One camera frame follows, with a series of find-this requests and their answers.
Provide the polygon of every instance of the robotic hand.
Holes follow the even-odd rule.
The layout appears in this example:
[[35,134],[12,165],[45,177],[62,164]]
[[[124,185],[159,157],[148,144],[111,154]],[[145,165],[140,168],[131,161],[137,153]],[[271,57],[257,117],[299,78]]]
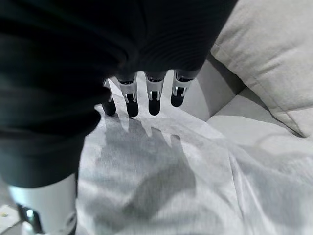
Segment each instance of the robotic hand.
[[[197,76],[199,71],[200,70],[175,70],[171,97],[171,103],[174,107],[182,105],[191,81]],[[145,72],[145,74],[149,99],[149,112],[151,115],[155,116],[160,112],[160,99],[163,91],[166,71]],[[136,73],[131,73],[130,75],[117,75],[116,77],[119,81],[123,97],[126,101],[128,115],[130,117],[136,117],[139,111],[137,103]],[[104,86],[111,90],[108,80],[105,80]],[[107,115],[112,116],[115,114],[116,106],[112,95],[108,101],[102,103],[102,107]]]

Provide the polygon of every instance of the gray cushion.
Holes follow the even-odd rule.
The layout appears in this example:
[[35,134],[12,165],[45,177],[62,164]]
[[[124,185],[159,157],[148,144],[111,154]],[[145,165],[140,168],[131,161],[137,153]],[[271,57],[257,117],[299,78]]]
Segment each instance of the gray cushion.
[[312,12],[312,0],[239,0],[211,50],[305,137],[313,133]]
[[299,135],[276,120],[249,88],[214,115],[208,123],[241,146],[266,167],[295,171],[312,164],[313,137]]

